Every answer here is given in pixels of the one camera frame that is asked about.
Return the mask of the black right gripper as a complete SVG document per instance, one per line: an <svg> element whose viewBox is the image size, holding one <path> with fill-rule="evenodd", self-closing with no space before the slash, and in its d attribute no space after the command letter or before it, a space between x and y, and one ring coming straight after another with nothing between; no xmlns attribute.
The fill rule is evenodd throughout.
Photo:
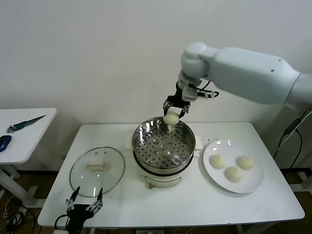
<svg viewBox="0 0 312 234"><path fill-rule="evenodd" d="M170 107L182 108L179 118L182 118L189 112L190 102L182 99L182 89L179 88L178 82L175 85L175 94L168 96L163 103L163 115L166 116Z"/></svg>

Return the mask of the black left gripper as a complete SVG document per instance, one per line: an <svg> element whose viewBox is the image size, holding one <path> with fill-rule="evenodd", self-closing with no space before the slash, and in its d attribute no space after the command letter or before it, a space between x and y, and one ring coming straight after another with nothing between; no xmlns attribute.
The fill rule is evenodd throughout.
<svg viewBox="0 0 312 234"><path fill-rule="evenodd" d="M67 215L69 217L69 222L66 225L67 231L81 231L83 229L83 225L86 220L92 218L94 216L94 211L99 211L103 206L103 194L100 189L99 194L95 202L91 205L86 204L74 204L78 194L80 187L72 193L69 199L66 199L67 205Z"/></svg>

